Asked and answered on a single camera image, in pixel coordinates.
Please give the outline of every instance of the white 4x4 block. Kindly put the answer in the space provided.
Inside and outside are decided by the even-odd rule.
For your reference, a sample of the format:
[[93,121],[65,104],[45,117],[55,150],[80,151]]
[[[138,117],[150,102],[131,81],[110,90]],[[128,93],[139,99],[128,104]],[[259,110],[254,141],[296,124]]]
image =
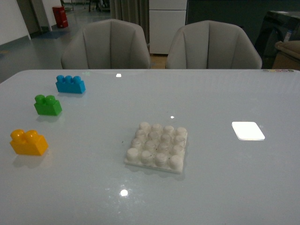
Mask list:
[[127,150],[126,164],[182,173],[188,133],[183,127],[142,122]]

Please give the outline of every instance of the wall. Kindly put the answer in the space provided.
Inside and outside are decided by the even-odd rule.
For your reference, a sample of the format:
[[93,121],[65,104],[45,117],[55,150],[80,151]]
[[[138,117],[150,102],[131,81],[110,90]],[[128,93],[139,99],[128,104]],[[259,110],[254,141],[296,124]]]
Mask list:
[[29,35],[16,0],[0,0],[0,45]]
[[[55,25],[52,7],[61,6],[60,0],[42,0],[42,2],[49,25]],[[0,45],[28,35],[16,0],[0,0]]]
[[48,18],[48,22],[50,26],[53,26],[56,24],[54,14],[52,11],[53,6],[61,6],[60,0],[43,0],[43,4],[45,7],[45,12]]

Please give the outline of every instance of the building block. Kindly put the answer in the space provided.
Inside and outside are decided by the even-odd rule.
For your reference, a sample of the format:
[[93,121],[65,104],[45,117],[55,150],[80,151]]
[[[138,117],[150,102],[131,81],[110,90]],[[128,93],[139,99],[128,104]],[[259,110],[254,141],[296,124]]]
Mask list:
[[21,130],[14,130],[11,133],[10,145],[19,155],[42,156],[48,148],[48,143],[43,135],[36,130],[29,130],[26,133]]
[[57,116],[62,111],[59,100],[53,95],[37,95],[35,100],[34,107],[39,115]]
[[188,133],[183,127],[142,122],[127,150],[124,162],[151,169],[182,173]]
[[64,77],[63,75],[58,75],[56,80],[58,92],[75,94],[82,94],[85,92],[84,81],[82,81],[79,76],[72,78],[71,76]]

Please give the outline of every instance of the gray chair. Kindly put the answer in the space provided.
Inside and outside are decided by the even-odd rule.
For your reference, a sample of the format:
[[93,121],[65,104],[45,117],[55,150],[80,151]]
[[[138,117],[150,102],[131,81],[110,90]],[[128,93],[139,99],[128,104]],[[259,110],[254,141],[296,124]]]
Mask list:
[[63,69],[149,69],[150,54],[141,26],[109,19],[79,31],[61,57]]
[[181,27],[174,36],[167,69],[261,69],[262,59],[244,30],[202,21]]

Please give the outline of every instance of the white cabinet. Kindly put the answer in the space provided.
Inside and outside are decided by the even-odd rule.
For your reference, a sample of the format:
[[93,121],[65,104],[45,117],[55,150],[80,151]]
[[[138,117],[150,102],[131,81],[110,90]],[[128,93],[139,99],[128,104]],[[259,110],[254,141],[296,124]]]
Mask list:
[[185,25],[187,0],[149,0],[150,53],[168,54],[176,31]]

